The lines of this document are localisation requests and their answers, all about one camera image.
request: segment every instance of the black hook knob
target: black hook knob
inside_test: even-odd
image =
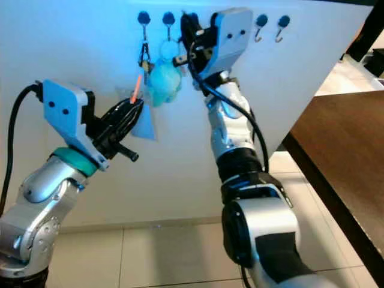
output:
[[[173,16],[173,14],[171,12],[164,13],[163,23],[165,25],[173,25],[175,23],[175,17]]]
[[[256,26],[258,27],[264,27],[266,23],[268,22],[268,17],[265,14],[261,14],[257,19],[256,19]]]
[[[150,23],[151,18],[146,11],[141,11],[137,17],[137,21],[139,21],[141,25],[147,25]]]
[[[282,28],[285,28],[288,26],[290,22],[290,17],[288,15],[284,15],[283,17],[280,18],[280,20],[278,21],[278,25]]]

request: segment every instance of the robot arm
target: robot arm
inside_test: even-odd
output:
[[[211,27],[202,29],[197,15],[184,14],[181,32],[188,55],[173,61],[175,66],[188,64],[195,87],[206,96],[211,145],[223,183],[224,246],[242,270],[248,269],[256,287],[335,288],[302,262],[292,204],[283,186],[268,174],[266,149],[262,169],[248,126],[248,120],[254,122],[249,103],[236,79],[229,77],[247,46],[252,18],[248,9],[229,9],[215,13]]]
[[[16,204],[0,218],[0,286],[44,288],[55,238],[88,178],[118,152],[138,155],[120,141],[136,124],[143,100],[129,99],[103,117],[94,115],[91,91],[46,80],[36,89],[44,116],[64,138],[48,161],[20,186]]]

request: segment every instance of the orange stick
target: orange stick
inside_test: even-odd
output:
[[[130,103],[133,104],[136,102],[137,95],[139,94],[140,91],[140,83],[142,81],[142,76],[139,75],[139,78],[137,78],[136,85],[134,87],[133,95],[130,98]]]

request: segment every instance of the dark furniture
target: dark furniture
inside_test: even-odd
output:
[[[283,144],[384,287],[384,91],[314,97]]]
[[[384,72],[384,49],[373,49],[373,56],[364,67],[376,77]]]
[[[360,34],[349,46],[347,54],[349,54],[354,60],[360,62],[365,54],[369,51],[372,44],[378,38],[384,28],[384,1],[377,1],[376,5],[372,9],[371,13],[365,20],[365,23],[361,29]]]

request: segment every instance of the wooden table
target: wooden table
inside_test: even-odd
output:
[[[283,144],[384,287],[384,91],[313,98]]]

